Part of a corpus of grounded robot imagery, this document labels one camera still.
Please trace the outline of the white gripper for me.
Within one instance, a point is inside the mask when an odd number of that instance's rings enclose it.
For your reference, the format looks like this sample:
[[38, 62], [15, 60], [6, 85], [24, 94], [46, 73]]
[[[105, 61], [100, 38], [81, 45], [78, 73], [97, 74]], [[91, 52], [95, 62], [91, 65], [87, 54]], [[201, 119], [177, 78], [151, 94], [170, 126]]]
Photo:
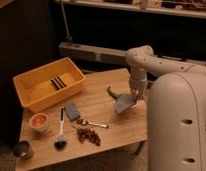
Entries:
[[147, 72], [140, 67], [132, 67], [129, 78], [131, 94], [136, 97], [139, 91], [138, 100], [143, 100], [147, 87]]

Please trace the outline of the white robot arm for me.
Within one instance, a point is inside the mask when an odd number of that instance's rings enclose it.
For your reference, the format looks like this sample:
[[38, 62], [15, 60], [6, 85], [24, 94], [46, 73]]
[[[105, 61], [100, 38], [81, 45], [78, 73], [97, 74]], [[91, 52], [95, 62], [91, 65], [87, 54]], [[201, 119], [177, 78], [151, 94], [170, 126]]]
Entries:
[[206, 75], [206, 66], [159, 58], [154, 54], [153, 48], [144, 45], [129, 49], [125, 54], [127, 64], [131, 67], [129, 85], [132, 97], [140, 100], [147, 88], [147, 73], [156, 77], [173, 72], [188, 72]]

